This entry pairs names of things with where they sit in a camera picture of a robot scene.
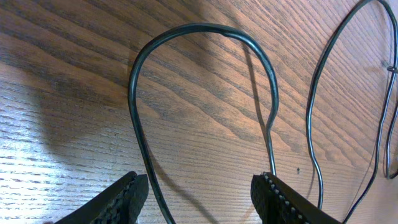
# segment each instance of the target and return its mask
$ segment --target wooden table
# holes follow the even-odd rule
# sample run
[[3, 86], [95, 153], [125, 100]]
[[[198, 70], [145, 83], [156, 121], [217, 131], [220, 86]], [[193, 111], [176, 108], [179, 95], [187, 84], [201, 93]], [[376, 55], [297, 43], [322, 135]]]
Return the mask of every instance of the wooden table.
[[[357, 2], [1, 1], [0, 222], [55, 222], [128, 171], [146, 173], [127, 107], [129, 72], [148, 41], [189, 22], [242, 29], [263, 47], [279, 85], [272, 128], [278, 176], [316, 204], [305, 137], [309, 85], [327, 40]], [[396, 2], [392, 8], [398, 15]], [[376, 1], [361, 9], [318, 86], [313, 142], [323, 210], [340, 221], [373, 171], [391, 27]], [[259, 117], [267, 121], [271, 98], [254, 54], [217, 34], [176, 38], [145, 62], [137, 94], [177, 223], [260, 223], [250, 183], [269, 170]], [[398, 219], [398, 179], [384, 178], [384, 143], [376, 181], [350, 223]], [[397, 143], [396, 131], [392, 169]], [[164, 222], [150, 189], [139, 223]]]

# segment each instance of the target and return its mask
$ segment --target wood grain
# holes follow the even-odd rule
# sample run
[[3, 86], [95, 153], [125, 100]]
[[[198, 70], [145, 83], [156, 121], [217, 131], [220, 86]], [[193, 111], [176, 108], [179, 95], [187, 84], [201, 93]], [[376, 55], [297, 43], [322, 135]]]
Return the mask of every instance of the wood grain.
[[[327, 40], [357, 2], [0, 1], [0, 222], [55, 222], [126, 172], [146, 172], [127, 107], [131, 65], [152, 38], [189, 22], [242, 29], [266, 51], [279, 85], [272, 128], [278, 176], [316, 203], [308, 89]], [[323, 209], [338, 220], [373, 171], [391, 57], [391, 24], [374, 1], [347, 25], [320, 79], [313, 143]], [[255, 55], [216, 34], [178, 37], [147, 59], [137, 94], [177, 223], [260, 223], [249, 191], [252, 175], [269, 170], [259, 113], [266, 122], [271, 98]], [[397, 143], [395, 133], [392, 169]], [[397, 187], [379, 169], [350, 223], [395, 223]], [[139, 223], [164, 223], [151, 191]]]

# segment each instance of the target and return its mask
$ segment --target knot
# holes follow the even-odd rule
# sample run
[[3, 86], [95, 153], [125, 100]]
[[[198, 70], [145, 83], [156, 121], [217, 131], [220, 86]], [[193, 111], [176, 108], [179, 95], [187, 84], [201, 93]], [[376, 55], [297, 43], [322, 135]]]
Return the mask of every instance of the knot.
[[397, 68], [395, 68], [395, 67], [393, 67], [393, 66], [388, 66], [388, 67], [387, 67], [387, 70], [388, 70], [389, 72], [398, 72], [398, 71], [397, 71]]

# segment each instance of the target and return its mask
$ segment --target brown wooden surface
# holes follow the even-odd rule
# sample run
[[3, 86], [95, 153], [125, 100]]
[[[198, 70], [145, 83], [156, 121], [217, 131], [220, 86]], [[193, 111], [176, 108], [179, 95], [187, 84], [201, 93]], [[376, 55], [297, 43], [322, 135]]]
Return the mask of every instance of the brown wooden surface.
[[[146, 173], [127, 107], [129, 72], [148, 41], [189, 22], [242, 29], [268, 54], [279, 84], [277, 173], [316, 204], [308, 89], [358, 0], [0, 2], [1, 223], [57, 221], [126, 172]], [[323, 209], [340, 221], [373, 171], [391, 45], [389, 19], [374, 1], [347, 25], [320, 79], [313, 143]], [[192, 34], [159, 47], [142, 69], [139, 112], [177, 223], [260, 223], [249, 191], [252, 175], [269, 170], [258, 112], [266, 122], [271, 98], [261, 64], [245, 52], [221, 35]], [[392, 169], [397, 143], [396, 131]], [[396, 223], [398, 179], [386, 180], [383, 165], [384, 141], [376, 181], [350, 223]], [[164, 223], [151, 190], [139, 220]]]

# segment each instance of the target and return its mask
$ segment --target tabletop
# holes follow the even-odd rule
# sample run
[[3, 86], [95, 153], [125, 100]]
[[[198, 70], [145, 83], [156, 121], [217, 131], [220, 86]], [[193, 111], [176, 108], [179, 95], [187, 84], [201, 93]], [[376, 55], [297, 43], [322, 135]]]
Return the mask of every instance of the tabletop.
[[[317, 204], [305, 109], [313, 71], [358, 0], [0, 1], [0, 219], [55, 222], [129, 171], [145, 174], [127, 105], [132, 63], [173, 27], [212, 22], [264, 49], [279, 86], [272, 127], [278, 177]], [[398, 15], [398, 4], [390, 1]], [[392, 58], [381, 4], [364, 6], [340, 35], [313, 109], [324, 178], [323, 211], [342, 221], [373, 171]], [[391, 98], [396, 101], [397, 90]], [[178, 37], [151, 53], [138, 111], [160, 186], [177, 223], [260, 223], [253, 174], [269, 171], [261, 124], [271, 108], [260, 61], [219, 34]], [[376, 181], [350, 223], [395, 223], [398, 179], [384, 178], [384, 125]], [[398, 168], [398, 133], [392, 167]], [[139, 223], [164, 223], [152, 190]]]

